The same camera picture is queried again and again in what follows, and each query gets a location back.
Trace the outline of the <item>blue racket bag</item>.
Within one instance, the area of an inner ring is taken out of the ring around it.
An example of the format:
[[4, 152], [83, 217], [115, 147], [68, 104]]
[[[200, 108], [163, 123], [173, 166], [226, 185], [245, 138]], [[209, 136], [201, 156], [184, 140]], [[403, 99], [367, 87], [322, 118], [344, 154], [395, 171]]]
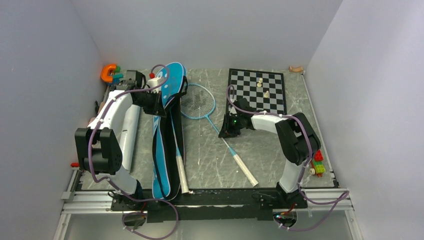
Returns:
[[173, 200], [181, 188], [178, 162], [185, 161], [181, 98], [187, 93], [187, 70], [179, 62], [166, 65], [157, 77], [168, 78], [160, 87], [161, 103], [166, 116], [153, 116], [152, 195], [156, 199]]

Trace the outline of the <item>blue racket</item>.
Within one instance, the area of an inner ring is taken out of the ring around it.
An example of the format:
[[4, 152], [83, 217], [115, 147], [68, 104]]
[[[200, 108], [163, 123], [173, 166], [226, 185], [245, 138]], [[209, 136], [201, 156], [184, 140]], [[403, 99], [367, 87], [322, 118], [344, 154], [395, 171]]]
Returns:
[[[220, 131], [210, 118], [210, 115], [214, 112], [216, 105], [215, 97], [207, 88], [197, 83], [189, 83], [187, 85], [186, 95], [184, 95], [181, 99], [181, 113], [184, 117], [191, 120], [206, 119], [213, 129], [219, 134]], [[233, 159], [240, 167], [248, 181], [253, 187], [256, 187], [259, 184], [259, 181], [254, 177], [236, 151], [230, 147], [223, 138], [221, 140], [227, 146]]]
[[174, 135], [174, 142], [175, 142], [175, 151], [176, 151], [176, 162], [177, 162], [177, 168], [178, 168], [178, 174], [180, 179], [180, 185], [181, 185], [181, 193], [187, 194], [189, 193], [189, 187], [187, 183], [186, 173], [185, 173], [185, 167], [184, 167], [184, 161], [183, 157], [181, 155], [178, 142], [177, 142], [177, 134], [175, 132], [175, 126], [172, 126], [173, 135]]

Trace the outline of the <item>white shuttlecock tube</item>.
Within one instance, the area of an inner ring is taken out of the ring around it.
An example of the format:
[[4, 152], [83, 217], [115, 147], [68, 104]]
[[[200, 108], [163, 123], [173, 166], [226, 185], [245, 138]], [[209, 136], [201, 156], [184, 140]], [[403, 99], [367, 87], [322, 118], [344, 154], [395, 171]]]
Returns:
[[133, 153], [135, 147], [137, 127], [140, 118], [140, 107], [132, 105], [125, 113], [122, 130], [119, 139], [119, 146], [122, 151], [122, 166], [131, 171]]

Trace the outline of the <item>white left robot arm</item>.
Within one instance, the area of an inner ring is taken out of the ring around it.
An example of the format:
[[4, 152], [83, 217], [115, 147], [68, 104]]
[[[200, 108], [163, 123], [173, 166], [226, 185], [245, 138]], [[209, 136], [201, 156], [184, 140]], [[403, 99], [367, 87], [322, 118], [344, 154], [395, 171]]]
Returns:
[[144, 203], [141, 184], [123, 167], [123, 151], [115, 135], [117, 117], [124, 117], [131, 106], [139, 106], [148, 115], [166, 117], [161, 86], [167, 82], [169, 69], [164, 66], [157, 74], [150, 72], [150, 79], [137, 70], [128, 70], [128, 79], [112, 86], [109, 97], [99, 115], [86, 128], [75, 132], [79, 166], [91, 173], [96, 183], [107, 180], [124, 204], [131, 210]]

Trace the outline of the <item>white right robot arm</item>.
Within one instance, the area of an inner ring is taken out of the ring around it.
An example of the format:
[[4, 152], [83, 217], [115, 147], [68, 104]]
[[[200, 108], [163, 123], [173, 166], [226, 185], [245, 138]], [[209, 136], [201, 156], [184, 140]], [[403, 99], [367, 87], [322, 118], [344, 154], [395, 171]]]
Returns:
[[293, 192], [301, 185], [300, 175], [305, 172], [307, 161], [322, 146], [318, 135], [302, 112], [282, 115], [259, 111], [251, 107], [246, 98], [235, 100], [231, 106], [235, 112], [225, 114], [218, 137], [235, 138], [241, 134], [241, 129], [276, 134], [286, 162], [278, 183], [282, 190], [275, 194], [275, 200], [280, 207], [289, 207], [295, 201]]

